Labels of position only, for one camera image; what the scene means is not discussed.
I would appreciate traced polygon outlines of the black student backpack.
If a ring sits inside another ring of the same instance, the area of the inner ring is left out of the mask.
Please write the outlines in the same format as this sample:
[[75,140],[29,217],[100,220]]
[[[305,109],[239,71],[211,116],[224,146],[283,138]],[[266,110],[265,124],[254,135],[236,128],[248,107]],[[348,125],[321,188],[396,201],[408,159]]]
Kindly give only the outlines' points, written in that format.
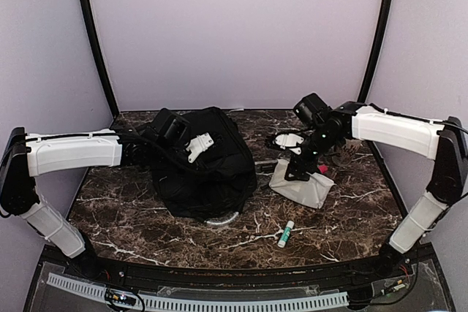
[[238,125],[218,107],[182,115],[191,127],[191,138],[209,134],[214,144],[193,163],[182,153],[150,163],[157,196],[172,216],[204,221],[240,213],[257,189],[255,164]]

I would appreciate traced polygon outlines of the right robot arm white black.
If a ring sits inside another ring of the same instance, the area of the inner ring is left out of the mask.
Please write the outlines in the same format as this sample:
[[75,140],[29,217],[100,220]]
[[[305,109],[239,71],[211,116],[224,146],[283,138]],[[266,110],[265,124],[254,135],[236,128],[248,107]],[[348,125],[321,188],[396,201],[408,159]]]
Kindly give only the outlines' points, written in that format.
[[430,159],[431,180],[373,263],[380,278],[389,278],[401,267],[401,256],[449,211],[467,197],[467,130],[459,119],[425,119],[382,109],[375,104],[345,102],[328,106],[316,93],[293,108],[306,126],[304,132],[280,132],[269,146],[289,151],[289,160],[278,160],[269,186],[294,202],[321,208],[332,181],[318,166],[321,156],[348,140],[378,142]]

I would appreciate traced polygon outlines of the white tissue paper bag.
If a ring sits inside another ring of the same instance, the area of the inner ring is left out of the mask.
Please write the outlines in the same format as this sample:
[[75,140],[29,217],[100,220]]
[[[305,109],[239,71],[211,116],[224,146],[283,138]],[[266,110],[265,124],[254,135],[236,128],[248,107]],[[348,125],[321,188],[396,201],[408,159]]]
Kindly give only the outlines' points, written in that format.
[[307,181],[286,180],[288,164],[285,159],[277,161],[269,187],[277,194],[300,205],[314,209],[322,208],[329,191],[335,185],[333,180],[320,173],[309,174]]

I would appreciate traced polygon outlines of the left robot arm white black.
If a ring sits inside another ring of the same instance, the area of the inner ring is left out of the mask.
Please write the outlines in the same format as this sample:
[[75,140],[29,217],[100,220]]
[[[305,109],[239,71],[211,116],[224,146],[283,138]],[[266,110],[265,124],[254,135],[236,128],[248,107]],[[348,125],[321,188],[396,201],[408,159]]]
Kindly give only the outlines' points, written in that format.
[[70,259],[88,280],[103,274],[102,262],[84,234],[38,192],[41,175],[88,167],[143,165],[153,157],[195,175],[208,175],[195,162],[215,146],[212,132],[193,133],[193,125],[168,109],[142,126],[71,134],[28,134],[12,130],[1,159],[1,217],[19,216]]

